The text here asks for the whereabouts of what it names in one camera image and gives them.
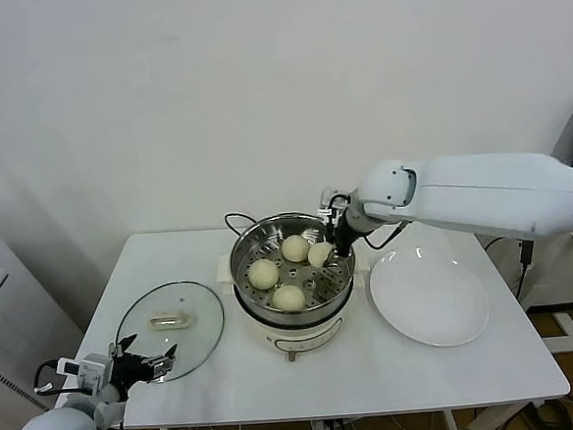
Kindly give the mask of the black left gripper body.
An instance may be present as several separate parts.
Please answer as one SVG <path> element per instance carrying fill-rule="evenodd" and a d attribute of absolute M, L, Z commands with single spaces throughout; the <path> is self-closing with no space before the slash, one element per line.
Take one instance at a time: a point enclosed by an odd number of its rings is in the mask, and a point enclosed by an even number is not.
<path fill-rule="evenodd" d="M 150 382 L 150 367 L 144 359 L 133 353 L 116 356 L 109 383 L 116 388 L 130 388 L 138 382 Z"/>

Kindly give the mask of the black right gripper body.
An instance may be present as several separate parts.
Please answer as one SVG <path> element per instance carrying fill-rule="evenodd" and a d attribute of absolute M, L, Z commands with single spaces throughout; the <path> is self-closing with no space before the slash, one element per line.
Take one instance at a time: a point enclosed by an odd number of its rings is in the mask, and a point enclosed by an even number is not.
<path fill-rule="evenodd" d="M 334 235 L 335 249 L 340 257 L 348 257 L 352 245 L 366 234 L 366 220 L 357 205 L 349 204 L 338 218 Z"/>

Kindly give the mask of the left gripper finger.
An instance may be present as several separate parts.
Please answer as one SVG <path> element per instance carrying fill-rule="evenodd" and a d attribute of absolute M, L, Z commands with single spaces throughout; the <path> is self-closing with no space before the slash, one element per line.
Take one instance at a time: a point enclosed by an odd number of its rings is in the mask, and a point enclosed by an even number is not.
<path fill-rule="evenodd" d="M 108 355 L 110 355 L 112 358 L 124 356 L 124 353 L 135 341 L 136 337 L 137 334 L 131 334 L 128 337 L 121 338 L 119 341 L 114 342 L 108 348 Z"/>
<path fill-rule="evenodd" d="M 164 354 L 142 358 L 141 364 L 146 370 L 149 380 L 158 380 L 171 372 L 174 368 L 177 347 L 177 344 L 173 344 Z"/>

